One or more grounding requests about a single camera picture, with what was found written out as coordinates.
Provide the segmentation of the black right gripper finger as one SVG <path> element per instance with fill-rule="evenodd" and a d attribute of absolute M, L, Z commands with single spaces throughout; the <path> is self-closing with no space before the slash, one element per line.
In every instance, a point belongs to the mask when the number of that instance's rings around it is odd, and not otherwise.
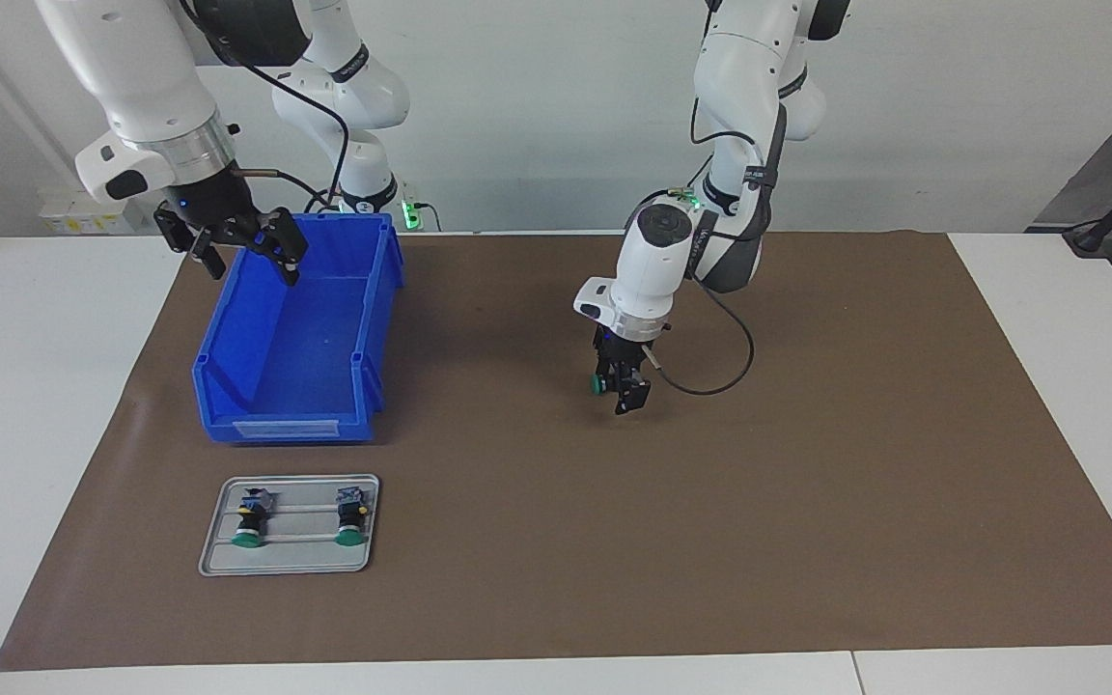
<path fill-rule="evenodd" d="M 209 232 L 195 234 L 193 229 L 169 206 L 153 208 L 153 224 L 173 254 L 190 257 L 193 264 L 203 266 L 212 280 L 221 280 L 228 266 L 222 260 Z"/>
<path fill-rule="evenodd" d="M 286 208 L 267 214 L 236 215 L 234 241 L 272 264 L 275 272 L 287 287 L 294 287 L 299 281 L 299 265 L 309 250 L 309 244 Z"/>

